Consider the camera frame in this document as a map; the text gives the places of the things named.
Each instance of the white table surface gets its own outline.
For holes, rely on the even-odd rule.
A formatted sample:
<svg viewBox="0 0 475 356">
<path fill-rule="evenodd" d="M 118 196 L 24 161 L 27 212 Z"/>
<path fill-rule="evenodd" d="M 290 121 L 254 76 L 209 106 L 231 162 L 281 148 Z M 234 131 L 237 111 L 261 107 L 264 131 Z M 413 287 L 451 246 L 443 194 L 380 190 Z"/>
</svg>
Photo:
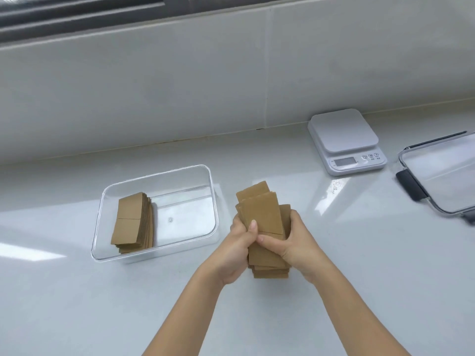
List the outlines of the white table surface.
<svg viewBox="0 0 475 356">
<path fill-rule="evenodd" d="M 405 146 L 475 129 L 474 112 L 465 101 L 367 115 L 389 164 L 339 180 L 305 124 L 0 167 L 0 353 L 140 355 L 217 244 L 96 263 L 101 192 L 205 164 L 219 190 L 221 239 L 236 191 L 266 180 L 409 352 L 473 355 L 475 227 L 411 201 L 394 162 Z M 317 292 L 292 269 L 289 280 L 254 280 L 248 270 L 225 287 L 201 355 L 345 352 Z"/>
</svg>

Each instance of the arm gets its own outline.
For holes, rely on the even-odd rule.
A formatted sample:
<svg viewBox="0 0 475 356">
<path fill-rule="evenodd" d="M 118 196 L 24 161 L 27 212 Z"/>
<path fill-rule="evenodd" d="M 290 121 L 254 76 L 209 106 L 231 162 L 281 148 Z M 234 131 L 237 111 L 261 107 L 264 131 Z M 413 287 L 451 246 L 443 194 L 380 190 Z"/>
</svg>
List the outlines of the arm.
<svg viewBox="0 0 475 356">
<path fill-rule="evenodd" d="M 287 240 L 259 235 L 257 242 L 281 255 L 316 287 L 348 356 L 410 356 L 318 246 L 297 211 L 291 211 L 291 220 Z"/>
<path fill-rule="evenodd" d="M 231 232 L 196 270 L 143 356 L 198 355 L 217 298 L 247 268 L 247 248 L 257 235 L 255 221 L 246 232 L 239 218 L 234 218 Z"/>
</svg>

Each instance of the tiled wall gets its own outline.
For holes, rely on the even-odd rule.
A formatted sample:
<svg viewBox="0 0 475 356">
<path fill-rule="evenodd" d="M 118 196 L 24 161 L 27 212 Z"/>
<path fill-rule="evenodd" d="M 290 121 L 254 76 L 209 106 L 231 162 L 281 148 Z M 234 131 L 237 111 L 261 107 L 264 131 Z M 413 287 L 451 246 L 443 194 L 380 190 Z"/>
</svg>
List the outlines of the tiled wall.
<svg viewBox="0 0 475 356">
<path fill-rule="evenodd" d="M 303 0 L 0 49 L 0 163 L 475 96 L 475 0 Z"/>
</svg>

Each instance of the forearm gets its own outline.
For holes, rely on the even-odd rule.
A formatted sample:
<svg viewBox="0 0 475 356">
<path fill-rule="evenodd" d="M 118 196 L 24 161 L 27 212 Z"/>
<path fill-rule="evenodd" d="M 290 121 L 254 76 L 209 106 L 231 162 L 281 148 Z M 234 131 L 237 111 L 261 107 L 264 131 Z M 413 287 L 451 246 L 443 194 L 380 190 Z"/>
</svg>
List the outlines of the forearm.
<svg viewBox="0 0 475 356">
<path fill-rule="evenodd" d="M 143 356 L 196 356 L 208 330 L 223 285 L 200 267 Z"/>
<path fill-rule="evenodd" d="M 348 356 L 409 355 L 323 251 L 313 284 Z"/>
</svg>

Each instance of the white kitchen scale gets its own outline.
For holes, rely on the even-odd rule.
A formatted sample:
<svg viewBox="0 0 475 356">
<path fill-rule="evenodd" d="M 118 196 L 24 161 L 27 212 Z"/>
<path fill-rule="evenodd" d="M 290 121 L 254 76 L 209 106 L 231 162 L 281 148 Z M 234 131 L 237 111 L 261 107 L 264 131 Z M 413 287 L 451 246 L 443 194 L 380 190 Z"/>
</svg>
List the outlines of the white kitchen scale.
<svg viewBox="0 0 475 356">
<path fill-rule="evenodd" d="M 387 163 L 378 137 L 358 110 L 315 115 L 308 131 L 330 175 L 375 170 Z"/>
</svg>

